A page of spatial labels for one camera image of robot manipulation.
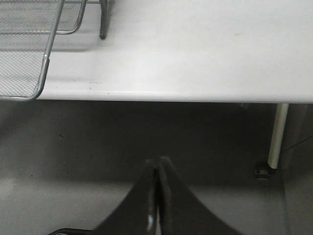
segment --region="gray floor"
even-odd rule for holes
[[[289,234],[281,175],[267,156],[272,107],[236,104],[0,102],[0,229],[92,229],[126,195],[145,159],[169,156],[194,193],[245,235]]]

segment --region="desk surface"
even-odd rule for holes
[[[57,35],[41,99],[313,102],[313,1],[116,0]]]

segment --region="mesh desk organizer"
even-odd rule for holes
[[[86,0],[0,0],[0,100],[32,100],[45,84],[54,37],[76,32]],[[100,38],[108,0],[100,0]]]

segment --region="metal desk leg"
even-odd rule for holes
[[[289,104],[287,103],[277,104],[268,162],[267,164],[256,166],[255,177],[257,179],[268,179],[272,174],[275,174],[277,170],[288,107]]]

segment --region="wire mesh tray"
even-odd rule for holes
[[[85,5],[86,0],[0,0],[0,99],[40,95],[55,34],[75,32]]]

